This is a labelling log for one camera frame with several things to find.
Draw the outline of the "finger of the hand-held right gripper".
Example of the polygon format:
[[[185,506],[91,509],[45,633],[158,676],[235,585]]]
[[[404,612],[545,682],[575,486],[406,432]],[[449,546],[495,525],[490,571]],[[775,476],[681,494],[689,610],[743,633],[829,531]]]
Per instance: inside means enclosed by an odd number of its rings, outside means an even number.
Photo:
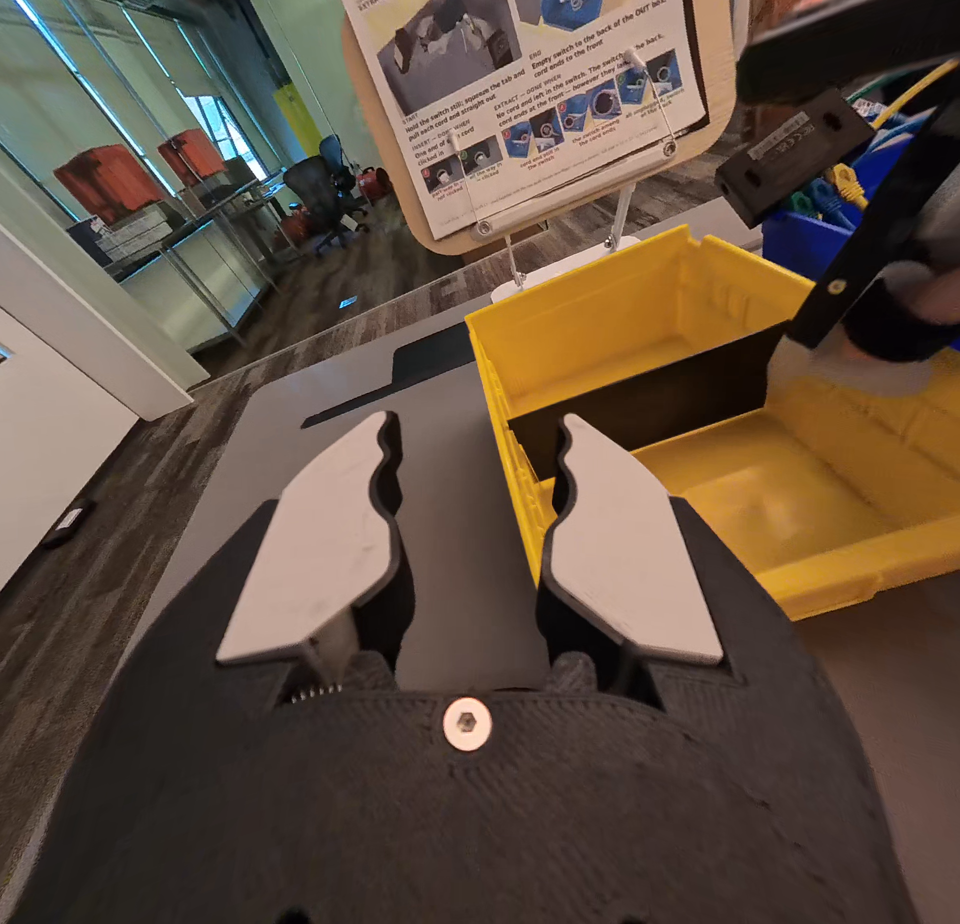
[[[958,54],[958,0],[886,0],[787,21],[747,46],[736,95],[747,106],[803,103],[861,78]]]

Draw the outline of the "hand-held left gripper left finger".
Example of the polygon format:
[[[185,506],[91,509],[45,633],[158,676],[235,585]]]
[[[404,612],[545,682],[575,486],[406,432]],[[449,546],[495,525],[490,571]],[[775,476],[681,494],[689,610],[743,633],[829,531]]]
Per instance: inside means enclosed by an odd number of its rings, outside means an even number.
[[[397,514],[399,415],[367,416],[282,490],[226,625],[219,665],[395,666],[415,613]]]

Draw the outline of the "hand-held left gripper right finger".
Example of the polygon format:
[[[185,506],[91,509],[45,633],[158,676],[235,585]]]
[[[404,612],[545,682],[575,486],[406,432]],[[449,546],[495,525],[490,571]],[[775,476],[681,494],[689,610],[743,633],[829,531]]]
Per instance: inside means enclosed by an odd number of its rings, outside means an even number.
[[[541,585],[614,644],[717,666],[724,651],[666,488],[575,414],[561,445]]]

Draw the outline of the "black ethernet switch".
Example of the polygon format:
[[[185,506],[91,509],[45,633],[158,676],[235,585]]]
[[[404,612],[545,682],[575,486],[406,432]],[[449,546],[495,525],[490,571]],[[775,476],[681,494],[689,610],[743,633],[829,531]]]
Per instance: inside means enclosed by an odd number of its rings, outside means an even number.
[[[875,134],[838,90],[828,90],[721,164],[714,182],[743,224],[753,229],[793,193],[866,147]]]

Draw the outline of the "yellow plastic bin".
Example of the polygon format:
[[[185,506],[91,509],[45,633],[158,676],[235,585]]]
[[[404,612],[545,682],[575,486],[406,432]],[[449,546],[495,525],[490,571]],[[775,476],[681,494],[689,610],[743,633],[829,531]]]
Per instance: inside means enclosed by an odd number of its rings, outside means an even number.
[[[560,418],[684,499],[794,620],[958,570],[958,352],[915,396],[767,363],[813,284],[680,227],[465,318],[534,581]]]

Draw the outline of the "person's right hand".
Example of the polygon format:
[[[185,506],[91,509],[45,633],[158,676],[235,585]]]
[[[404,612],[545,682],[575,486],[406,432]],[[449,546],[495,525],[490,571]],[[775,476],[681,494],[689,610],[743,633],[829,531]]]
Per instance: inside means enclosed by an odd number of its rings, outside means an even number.
[[[931,359],[958,338],[958,268],[935,273],[917,261],[886,265],[845,316],[841,382],[902,397],[930,380]]]

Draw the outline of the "wooden instruction board with stand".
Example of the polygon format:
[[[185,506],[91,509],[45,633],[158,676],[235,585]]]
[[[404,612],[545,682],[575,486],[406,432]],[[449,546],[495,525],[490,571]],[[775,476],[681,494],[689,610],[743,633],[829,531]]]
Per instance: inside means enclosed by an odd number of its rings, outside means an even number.
[[[341,0],[344,61],[414,238],[463,256],[709,149],[731,0]]]

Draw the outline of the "metal shelf rack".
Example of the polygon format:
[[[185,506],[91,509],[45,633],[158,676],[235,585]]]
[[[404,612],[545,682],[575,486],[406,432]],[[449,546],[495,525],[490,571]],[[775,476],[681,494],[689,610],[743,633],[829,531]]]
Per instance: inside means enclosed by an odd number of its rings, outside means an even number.
[[[187,354],[227,340],[245,347],[249,320],[292,254],[282,175],[217,187],[219,199],[196,213],[185,201],[158,202],[113,227],[91,217],[66,233]]]

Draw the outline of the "black mesh office chair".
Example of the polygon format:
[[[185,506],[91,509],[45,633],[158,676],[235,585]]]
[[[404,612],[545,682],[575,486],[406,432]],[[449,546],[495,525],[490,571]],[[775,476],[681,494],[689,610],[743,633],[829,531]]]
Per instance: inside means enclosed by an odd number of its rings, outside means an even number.
[[[321,139],[317,155],[287,168],[284,183],[308,214],[313,235],[311,249],[316,257],[333,243],[344,249],[348,231],[370,233],[367,223],[354,220],[354,214],[364,217],[367,210],[354,194],[357,177],[336,135]]]

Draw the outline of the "red box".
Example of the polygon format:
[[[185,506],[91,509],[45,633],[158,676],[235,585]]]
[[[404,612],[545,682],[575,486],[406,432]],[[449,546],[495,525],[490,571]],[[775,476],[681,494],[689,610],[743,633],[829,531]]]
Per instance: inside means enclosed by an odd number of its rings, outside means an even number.
[[[215,145],[198,127],[167,138],[157,151],[185,187],[193,188],[227,173],[226,164]]]
[[[84,209],[110,227],[165,200],[161,185],[126,145],[81,152],[53,174]]]

